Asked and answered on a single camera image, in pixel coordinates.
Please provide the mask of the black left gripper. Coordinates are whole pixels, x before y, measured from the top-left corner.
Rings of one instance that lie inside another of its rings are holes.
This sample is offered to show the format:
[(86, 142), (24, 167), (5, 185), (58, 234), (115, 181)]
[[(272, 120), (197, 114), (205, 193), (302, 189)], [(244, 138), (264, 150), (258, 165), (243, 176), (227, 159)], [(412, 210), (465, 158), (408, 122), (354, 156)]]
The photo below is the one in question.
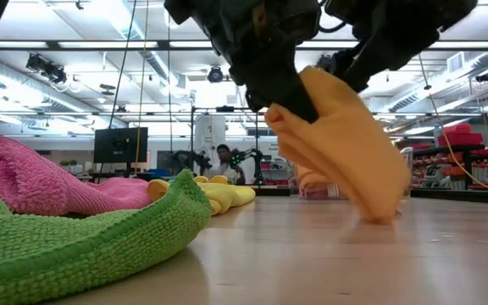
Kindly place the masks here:
[(317, 0), (164, 0), (177, 24), (193, 19), (254, 113), (281, 106), (312, 124), (319, 114), (297, 73), (297, 45), (318, 33)]

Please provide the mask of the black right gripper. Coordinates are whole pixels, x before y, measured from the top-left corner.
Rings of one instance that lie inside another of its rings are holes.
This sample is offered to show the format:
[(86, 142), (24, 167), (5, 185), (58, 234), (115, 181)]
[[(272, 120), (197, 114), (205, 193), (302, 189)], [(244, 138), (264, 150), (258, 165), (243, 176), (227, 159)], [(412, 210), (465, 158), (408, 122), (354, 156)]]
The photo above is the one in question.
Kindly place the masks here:
[(439, 38), (426, 18), (399, 15), (360, 19), (352, 30), (360, 43), (341, 51), (341, 78), (355, 91), (368, 87), (369, 79), (386, 69), (399, 69)]

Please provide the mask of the yellow microfiber towel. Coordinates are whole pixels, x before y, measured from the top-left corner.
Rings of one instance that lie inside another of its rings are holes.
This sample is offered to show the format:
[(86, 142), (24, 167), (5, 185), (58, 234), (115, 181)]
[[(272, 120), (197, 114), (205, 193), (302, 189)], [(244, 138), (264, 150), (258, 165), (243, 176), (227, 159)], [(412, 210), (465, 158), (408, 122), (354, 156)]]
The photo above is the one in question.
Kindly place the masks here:
[[(209, 179), (205, 176), (194, 177), (210, 201), (211, 215), (226, 213), (230, 208), (237, 208), (253, 202), (256, 192), (250, 186), (236, 186), (229, 183), (226, 176), (216, 175)], [(164, 180), (151, 180), (147, 185), (147, 194), (152, 201), (163, 197), (169, 189), (169, 182)]]

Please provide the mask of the green microfiber towel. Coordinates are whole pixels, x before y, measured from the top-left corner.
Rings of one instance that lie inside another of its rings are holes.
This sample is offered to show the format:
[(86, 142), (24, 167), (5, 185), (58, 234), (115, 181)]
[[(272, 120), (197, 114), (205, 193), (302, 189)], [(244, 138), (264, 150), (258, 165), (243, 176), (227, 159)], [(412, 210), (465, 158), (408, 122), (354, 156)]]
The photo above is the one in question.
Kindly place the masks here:
[(0, 199), (0, 305), (65, 297), (151, 268), (183, 250), (210, 215), (187, 171), (142, 209), (84, 219), (16, 214)]

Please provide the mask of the person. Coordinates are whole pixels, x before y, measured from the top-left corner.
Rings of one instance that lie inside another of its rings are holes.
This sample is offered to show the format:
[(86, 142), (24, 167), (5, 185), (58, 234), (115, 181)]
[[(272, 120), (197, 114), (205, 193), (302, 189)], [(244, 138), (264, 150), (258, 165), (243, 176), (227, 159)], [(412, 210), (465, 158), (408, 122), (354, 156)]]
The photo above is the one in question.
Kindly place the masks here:
[(231, 150), (229, 147), (225, 144), (220, 144), (217, 146), (216, 152), (218, 154), (219, 164), (217, 166), (213, 166), (208, 171), (208, 174), (211, 177), (222, 175), (234, 185), (245, 185), (245, 173), (240, 166), (231, 163)]

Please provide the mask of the red plastic crate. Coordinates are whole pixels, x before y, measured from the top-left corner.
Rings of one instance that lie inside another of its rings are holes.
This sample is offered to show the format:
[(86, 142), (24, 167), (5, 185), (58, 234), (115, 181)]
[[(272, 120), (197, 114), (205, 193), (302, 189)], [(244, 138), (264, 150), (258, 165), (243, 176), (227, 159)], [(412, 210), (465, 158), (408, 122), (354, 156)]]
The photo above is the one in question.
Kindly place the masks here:
[(475, 133), (472, 126), (468, 123), (445, 126), (438, 137), (436, 137), (440, 147), (446, 147), (447, 142), (452, 146), (459, 145), (480, 145), (483, 143), (483, 136), (481, 133)]

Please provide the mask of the black background table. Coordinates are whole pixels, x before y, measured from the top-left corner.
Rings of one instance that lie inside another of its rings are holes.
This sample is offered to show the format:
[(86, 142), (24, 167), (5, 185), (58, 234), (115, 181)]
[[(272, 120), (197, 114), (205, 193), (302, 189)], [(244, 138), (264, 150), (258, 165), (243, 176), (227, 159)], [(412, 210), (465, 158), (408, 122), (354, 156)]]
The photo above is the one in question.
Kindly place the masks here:
[(412, 188), (488, 190), (488, 149), (484, 145), (424, 148), (413, 152)]

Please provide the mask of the black computer monitor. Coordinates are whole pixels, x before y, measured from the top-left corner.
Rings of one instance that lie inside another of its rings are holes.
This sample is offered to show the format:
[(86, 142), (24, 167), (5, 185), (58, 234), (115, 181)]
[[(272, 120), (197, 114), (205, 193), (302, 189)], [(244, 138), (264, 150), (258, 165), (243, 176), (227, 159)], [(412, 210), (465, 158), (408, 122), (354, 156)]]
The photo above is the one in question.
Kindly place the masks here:
[(97, 164), (145, 163), (148, 128), (96, 130), (93, 162)]

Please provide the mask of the black overhead frame beam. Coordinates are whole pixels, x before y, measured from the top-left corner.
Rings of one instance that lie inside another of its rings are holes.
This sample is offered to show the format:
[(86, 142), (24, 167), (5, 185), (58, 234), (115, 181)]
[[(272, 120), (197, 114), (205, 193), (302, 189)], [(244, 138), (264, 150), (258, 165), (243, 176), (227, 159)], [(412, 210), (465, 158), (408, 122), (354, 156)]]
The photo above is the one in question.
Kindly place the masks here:
[[(131, 41), (120, 40), (95, 40), (95, 41), (5, 41), (0, 40), (0, 51), (64, 51), (64, 52), (86, 52), (86, 51), (122, 51), (125, 49), (140, 51), (146, 50), (208, 50), (212, 45), (206, 40), (159, 40), (159, 41)], [(488, 41), (462, 41), (446, 40), (438, 41), (427, 47), (425, 51), (447, 52), (447, 51), (488, 51)]]

